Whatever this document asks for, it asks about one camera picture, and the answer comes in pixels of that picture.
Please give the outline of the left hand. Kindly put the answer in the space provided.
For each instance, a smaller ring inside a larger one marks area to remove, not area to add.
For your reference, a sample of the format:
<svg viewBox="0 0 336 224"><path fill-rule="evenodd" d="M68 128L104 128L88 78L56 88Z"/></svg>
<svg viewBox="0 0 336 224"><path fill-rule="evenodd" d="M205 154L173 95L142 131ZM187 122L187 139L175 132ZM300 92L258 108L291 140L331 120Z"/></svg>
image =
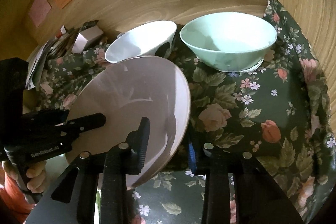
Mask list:
<svg viewBox="0 0 336 224"><path fill-rule="evenodd" d="M27 183L27 189L33 193L42 193L47 187L46 164L46 160L31 164L26 172L26 176L30 179ZM18 182L18 173L14 170L11 162L3 161L2 168L9 178Z"/></svg>

